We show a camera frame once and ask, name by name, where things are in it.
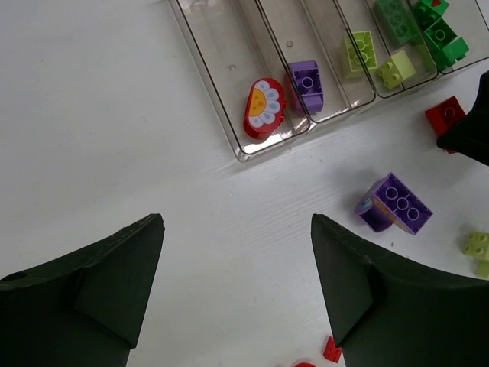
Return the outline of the lime square lego brick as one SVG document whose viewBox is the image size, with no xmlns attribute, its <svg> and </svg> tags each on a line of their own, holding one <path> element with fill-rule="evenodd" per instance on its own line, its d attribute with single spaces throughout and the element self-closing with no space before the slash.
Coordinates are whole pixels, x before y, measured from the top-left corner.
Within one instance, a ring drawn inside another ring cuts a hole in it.
<svg viewBox="0 0 489 367">
<path fill-rule="evenodd" d="M 474 273 L 483 279 L 488 279 L 488 242 L 487 232 L 470 232 L 463 248 L 464 255 L 475 261 Z"/>
</svg>

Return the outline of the green square lego brick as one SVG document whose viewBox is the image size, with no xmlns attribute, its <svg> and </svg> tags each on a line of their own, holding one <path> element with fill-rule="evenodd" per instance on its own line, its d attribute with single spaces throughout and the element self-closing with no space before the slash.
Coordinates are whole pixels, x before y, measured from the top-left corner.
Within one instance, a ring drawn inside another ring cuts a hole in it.
<svg viewBox="0 0 489 367">
<path fill-rule="evenodd" d="M 431 54 L 441 51 L 457 38 L 457 34 L 443 18 L 438 19 L 425 29 L 423 36 Z"/>
</svg>

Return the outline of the small green lego brick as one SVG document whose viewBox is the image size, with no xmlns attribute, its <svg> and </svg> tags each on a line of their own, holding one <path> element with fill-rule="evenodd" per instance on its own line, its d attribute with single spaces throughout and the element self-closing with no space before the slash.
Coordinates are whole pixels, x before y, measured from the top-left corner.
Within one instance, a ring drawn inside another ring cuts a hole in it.
<svg viewBox="0 0 489 367">
<path fill-rule="evenodd" d="M 453 67 L 466 57 L 469 47 L 463 37 L 459 37 L 450 44 L 438 50 L 433 57 L 439 71 Z"/>
</svg>

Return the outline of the red flower round lego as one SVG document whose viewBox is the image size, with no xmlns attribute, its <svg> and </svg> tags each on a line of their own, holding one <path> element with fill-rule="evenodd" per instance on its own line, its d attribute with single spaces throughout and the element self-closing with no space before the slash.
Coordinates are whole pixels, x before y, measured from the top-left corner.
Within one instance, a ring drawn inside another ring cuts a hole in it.
<svg viewBox="0 0 489 367">
<path fill-rule="evenodd" d="M 285 119 L 286 94 L 280 82 L 264 77 L 255 81 L 248 94 L 243 127 L 255 140 L 269 138 Z"/>
</svg>

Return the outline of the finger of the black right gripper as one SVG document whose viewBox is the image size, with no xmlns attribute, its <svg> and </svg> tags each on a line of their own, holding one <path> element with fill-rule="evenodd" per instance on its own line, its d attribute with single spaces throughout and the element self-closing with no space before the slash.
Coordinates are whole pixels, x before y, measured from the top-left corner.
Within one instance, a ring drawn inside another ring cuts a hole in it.
<svg viewBox="0 0 489 367">
<path fill-rule="evenodd" d="M 488 166 L 488 72 L 479 79 L 472 110 L 445 134 L 437 138 L 439 148 L 456 151 Z"/>
</svg>

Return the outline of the red double round lego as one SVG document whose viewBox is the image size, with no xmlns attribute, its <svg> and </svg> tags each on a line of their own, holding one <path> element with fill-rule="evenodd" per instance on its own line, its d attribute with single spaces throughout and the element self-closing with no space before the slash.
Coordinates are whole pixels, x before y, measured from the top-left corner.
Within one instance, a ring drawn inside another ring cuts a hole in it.
<svg viewBox="0 0 489 367">
<path fill-rule="evenodd" d="M 436 138 L 440 138 L 450 128 L 457 125 L 466 116 L 466 112 L 461 107 L 457 97 L 451 96 L 438 105 L 427 109 L 425 116 L 435 132 Z"/>
</svg>

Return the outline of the green and lime lego piece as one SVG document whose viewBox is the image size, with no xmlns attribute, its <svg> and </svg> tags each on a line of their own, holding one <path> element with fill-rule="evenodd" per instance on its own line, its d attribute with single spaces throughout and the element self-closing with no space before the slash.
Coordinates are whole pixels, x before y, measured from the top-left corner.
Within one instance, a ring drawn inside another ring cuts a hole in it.
<svg viewBox="0 0 489 367">
<path fill-rule="evenodd" d="M 394 89 L 416 74 L 416 69 L 405 50 L 393 54 L 377 69 L 384 86 Z"/>
</svg>

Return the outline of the long green lego brick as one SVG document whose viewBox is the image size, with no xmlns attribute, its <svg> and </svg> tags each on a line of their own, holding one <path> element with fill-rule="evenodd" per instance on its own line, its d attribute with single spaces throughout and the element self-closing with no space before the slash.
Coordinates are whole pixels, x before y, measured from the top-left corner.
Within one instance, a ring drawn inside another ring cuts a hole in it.
<svg viewBox="0 0 489 367">
<path fill-rule="evenodd" d="M 395 47 L 402 47 L 419 35 L 417 23 L 405 1 L 376 1 L 374 10 Z"/>
</svg>

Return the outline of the purple slope lego brick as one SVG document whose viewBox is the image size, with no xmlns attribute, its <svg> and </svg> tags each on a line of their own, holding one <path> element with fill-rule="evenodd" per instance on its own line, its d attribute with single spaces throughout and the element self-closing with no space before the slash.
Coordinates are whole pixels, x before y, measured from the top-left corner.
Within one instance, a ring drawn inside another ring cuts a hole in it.
<svg viewBox="0 0 489 367">
<path fill-rule="evenodd" d="M 432 217 L 432 211 L 392 172 L 369 189 L 355 214 L 374 232 L 396 225 L 411 235 Z"/>
</svg>

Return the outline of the purple arch lego brick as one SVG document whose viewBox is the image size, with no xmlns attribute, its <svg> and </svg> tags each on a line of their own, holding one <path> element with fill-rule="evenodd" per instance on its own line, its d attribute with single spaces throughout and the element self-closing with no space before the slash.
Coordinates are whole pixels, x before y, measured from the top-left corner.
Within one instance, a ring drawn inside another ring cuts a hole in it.
<svg viewBox="0 0 489 367">
<path fill-rule="evenodd" d="M 291 108 L 297 115 L 321 112 L 324 92 L 317 62 L 314 60 L 289 63 L 292 78 L 285 76 L 289 88 Z"/>
</svg>

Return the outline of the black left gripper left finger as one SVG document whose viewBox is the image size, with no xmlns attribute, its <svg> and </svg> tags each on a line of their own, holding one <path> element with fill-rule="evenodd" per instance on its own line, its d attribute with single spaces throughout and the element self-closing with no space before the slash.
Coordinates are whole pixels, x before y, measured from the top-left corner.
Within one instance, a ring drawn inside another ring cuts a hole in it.
<svg viewBox="0 0 489 367">
<path fill-rule="evenodd" d="M 164 241 L 150 214 L 115 234 L 1 279 L 3 366 L 125 366 Z"/>
</svg>

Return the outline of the tiny red lego brick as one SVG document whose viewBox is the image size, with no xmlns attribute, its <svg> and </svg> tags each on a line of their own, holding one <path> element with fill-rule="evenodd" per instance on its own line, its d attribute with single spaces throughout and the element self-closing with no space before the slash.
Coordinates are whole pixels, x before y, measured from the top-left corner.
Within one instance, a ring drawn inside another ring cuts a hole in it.
<svg viewBox="0 0 489 367">
<path fill-rule="evenodd" d="M 339 360 L 342 357 L 342 348 L 336 346 L 332 336 L 328 337 L 322 356 L 327 361 L 339 363 Z"/>
</svg>

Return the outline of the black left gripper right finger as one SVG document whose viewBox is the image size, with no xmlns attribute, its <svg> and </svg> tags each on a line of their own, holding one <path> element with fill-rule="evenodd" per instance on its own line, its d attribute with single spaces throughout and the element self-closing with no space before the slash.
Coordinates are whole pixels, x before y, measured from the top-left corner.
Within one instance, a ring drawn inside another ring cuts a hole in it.
<svg viewBox="0 0 489 367">
<path fill-rule="evenodd" d="M 323 214 L 311 239 L 348 366 L 486 366 L 488 283 L 382 248 Z"/>
</svg>

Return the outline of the lime green lego brick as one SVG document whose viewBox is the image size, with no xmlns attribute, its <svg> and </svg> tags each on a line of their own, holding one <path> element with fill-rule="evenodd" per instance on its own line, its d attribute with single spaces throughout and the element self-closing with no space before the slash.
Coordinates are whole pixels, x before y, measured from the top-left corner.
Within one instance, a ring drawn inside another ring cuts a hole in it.
<svg viewBox="0 0 489 367">
<path fill-rule="evenodd" d="M 345 35 L 342 42 L 342 66 L 347 79 L 364 75 L 364 69 L 378 68 L 374 39 L 371 31 L 356 31 Z"/>
</svg>

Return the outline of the green numbered lego brick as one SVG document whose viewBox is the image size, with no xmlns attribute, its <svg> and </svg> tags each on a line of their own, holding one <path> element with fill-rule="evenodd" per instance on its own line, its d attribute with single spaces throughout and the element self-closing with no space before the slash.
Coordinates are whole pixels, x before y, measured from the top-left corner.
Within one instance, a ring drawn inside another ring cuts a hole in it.
<svg viewBox="0 0 489 367">
<path fill-rule="evenodd" d="M 445 0 L 419 0 L 413 5 L 413 13 L 420 25 L 427 26 L 440 19 L 448 7 Z"/>
</svg>

